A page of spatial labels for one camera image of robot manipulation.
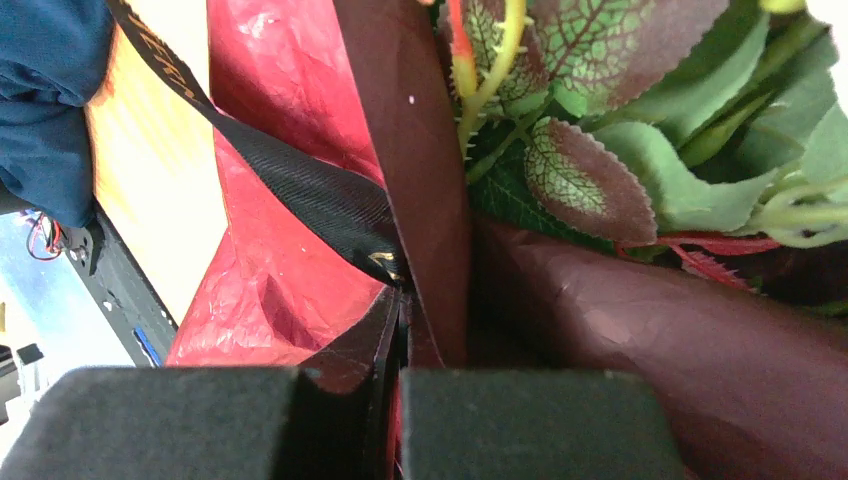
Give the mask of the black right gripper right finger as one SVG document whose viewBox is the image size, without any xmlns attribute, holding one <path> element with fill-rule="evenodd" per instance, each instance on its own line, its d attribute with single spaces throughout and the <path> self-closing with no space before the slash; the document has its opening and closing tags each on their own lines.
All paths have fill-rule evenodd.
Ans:
<svg viewBox="0 0 848 480">
<path fill-rule="evenodd" d="M 631 374 L 423 370 L 401 375 L 408 479 L 682 479 L 650 386 Z"/>
</svg>

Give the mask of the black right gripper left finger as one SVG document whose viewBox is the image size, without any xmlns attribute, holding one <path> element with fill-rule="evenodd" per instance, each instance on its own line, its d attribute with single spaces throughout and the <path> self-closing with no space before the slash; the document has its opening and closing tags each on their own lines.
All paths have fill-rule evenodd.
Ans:
<svg viewBox="0 0 848 480">
<path fill-rule="evenodd" d="M 385 479 L 401 307 L 294 367 L 90 368 L 38 401 L 5 479 Z"/>
</svg>

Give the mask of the dark red wrapping paper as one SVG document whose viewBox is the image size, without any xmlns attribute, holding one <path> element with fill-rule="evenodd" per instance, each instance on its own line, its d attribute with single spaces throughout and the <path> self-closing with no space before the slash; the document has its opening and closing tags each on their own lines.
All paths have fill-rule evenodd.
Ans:
<svg viewBox="0 0 848 480">
<path fill-rule="evenodd" d="M 430 1 L 211 1 L 228 226 L 171 366 L 296 366 L 384 290 L 413 368 L 651 386 L 685 474 L 847 475 L 847 329 L 477 210 Z"/>
</svg>

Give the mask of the pink fake flower bouquet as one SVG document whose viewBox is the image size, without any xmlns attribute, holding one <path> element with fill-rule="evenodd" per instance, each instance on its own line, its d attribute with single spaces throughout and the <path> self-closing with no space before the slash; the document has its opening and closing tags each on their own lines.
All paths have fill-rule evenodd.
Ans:
<svg viewBox="0 0 848 480">
<path fill-rule="evenodd" d="M 847 315 L 843 1 L 430 1 L 479 211 Z"/>
</svg>

